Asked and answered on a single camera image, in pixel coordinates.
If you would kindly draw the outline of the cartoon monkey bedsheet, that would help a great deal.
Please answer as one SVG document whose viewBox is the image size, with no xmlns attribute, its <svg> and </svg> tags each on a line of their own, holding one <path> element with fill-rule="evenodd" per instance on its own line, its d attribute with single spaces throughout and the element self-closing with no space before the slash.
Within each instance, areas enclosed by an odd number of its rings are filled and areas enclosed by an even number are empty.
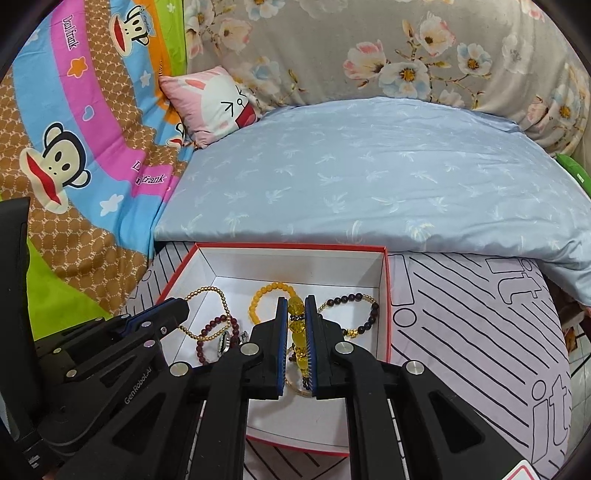
<svg viewBox="0 0 591 480">
<path fill-rule="evenodd" d="M 159 88 L 184 70 L 179 1 L 62 1 L 1 83 L 1 197 L 30 201 L 29 318 L 43 337 L 119 310 L 192 150 Z"/>
</svg>

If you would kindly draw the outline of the red cardboard box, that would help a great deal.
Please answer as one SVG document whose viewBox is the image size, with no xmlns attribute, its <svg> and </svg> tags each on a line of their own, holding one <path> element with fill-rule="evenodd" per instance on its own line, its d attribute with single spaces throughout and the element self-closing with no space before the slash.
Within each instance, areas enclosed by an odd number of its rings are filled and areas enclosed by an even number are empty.
<svg viewBox="0 0 591 480">
<path fill-rule="evenodd" d="M 189 313 L 182 330 L 163 341 L 169 362 L 197 366 L 198 353 L 217 360 L 219 339 L 197 348 L 195 335 L 207 322 L 228 310 L 241 331 L 252 332 L 256 320 L 276 316 L 280 297 L 315 297 L 322 316 L 353 331 L 370 317 L 370 305 L 379 305 L 378 319 L 370 331 L 349 336 L 377 359 L 386 361 L 392 328 L 388 319 L 390 268 L 383 247 L 263 243 L 169 243 L 158 257 L 165 283 L 161 299 L 185 298 Z M 287 332 L 288 369 L 305 364 L 301 331 Z M 344 400 L 315 400 L 294 394 L 287 385 L 276 401 L 249 404 L 246 433 L 249 438 L 293 450 L 334 456 L 349 453 Z"/>
</svg>

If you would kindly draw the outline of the silver metal watch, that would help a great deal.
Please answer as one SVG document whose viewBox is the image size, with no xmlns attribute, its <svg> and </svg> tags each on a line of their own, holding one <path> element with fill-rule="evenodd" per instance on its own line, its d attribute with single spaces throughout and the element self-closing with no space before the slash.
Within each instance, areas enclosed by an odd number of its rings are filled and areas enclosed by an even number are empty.
<svg viewBox="0 0 591 480">
<path fill-rule="evenodd" d="M 249 333 L 246 331 L 231 334 L 228 330 L 224 331 L 219 338 L 217 346 L 217 357 L 221 358 L 228 350 L 249 342 Z"/>
</svg>

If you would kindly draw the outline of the gold bangle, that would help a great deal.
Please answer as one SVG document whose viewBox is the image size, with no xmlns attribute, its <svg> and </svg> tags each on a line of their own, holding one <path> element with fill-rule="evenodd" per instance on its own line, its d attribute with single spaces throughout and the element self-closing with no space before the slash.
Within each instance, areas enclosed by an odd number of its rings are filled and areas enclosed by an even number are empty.
<svg viewBox="0 0 591 480">
<path fill-rule="evenodd" d="M 311 381 L 307 376 L 301 374 L 300 370 L 288 369 L 284 376 L 284 382 L 294 394 L 304 398 L 311 398 Z"/>
</svg>

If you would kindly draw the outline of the pink bunny cushion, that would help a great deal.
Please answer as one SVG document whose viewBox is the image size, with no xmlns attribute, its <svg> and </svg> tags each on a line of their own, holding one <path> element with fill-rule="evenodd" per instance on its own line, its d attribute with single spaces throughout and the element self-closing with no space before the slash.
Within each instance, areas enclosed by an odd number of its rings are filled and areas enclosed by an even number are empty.
<svg viewBox="0 0 591 480">
<path fill-rule="evenodd" d="M 245 89 L 221 66 L 181 76 L 161 76 L 159 87 L 199 148 L 259 119 Z"/>
</svg>

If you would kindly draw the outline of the grey floral quilt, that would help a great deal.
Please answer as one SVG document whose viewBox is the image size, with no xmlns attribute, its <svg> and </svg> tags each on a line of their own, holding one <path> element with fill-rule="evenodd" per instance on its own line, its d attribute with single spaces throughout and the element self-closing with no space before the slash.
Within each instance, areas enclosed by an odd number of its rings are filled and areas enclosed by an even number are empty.
<svg viewBox="0 0 591 480">
<path fill-rule="evenodd" d="M 389 96 L 506 117 L 550 154 L 590 143 L 590 73 L 532 1 L 187 1 L 187 68 L 263 111 Z"/>
</svg>

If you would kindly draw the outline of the green plastic object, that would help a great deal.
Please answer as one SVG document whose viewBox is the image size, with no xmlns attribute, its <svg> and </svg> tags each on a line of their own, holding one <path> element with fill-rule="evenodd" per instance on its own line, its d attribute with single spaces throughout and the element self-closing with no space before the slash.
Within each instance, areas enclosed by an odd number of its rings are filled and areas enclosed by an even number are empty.
<svg viewBox="0 0 591 480">
<path fill-rule="evenodd" d="M 591 196 L 591 178 L 586 170 L 568 155 L 557 154 L 556 160 L 575 179 L 586 194 Z"/>
</svg>

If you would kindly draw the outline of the light blue pillow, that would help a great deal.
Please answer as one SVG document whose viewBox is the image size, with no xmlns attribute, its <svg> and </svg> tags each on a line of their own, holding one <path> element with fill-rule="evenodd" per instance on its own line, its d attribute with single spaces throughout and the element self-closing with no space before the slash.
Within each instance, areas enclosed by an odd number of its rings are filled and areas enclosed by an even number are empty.
<svg viewBox="0 0 591 480">
<path fill-rule="evenodd" d="M 590 200 L 512 121 L 418 100 L 287 108 L 195 152 L 159 241 L 524 257 L 590 301 Z"/>
</svg>

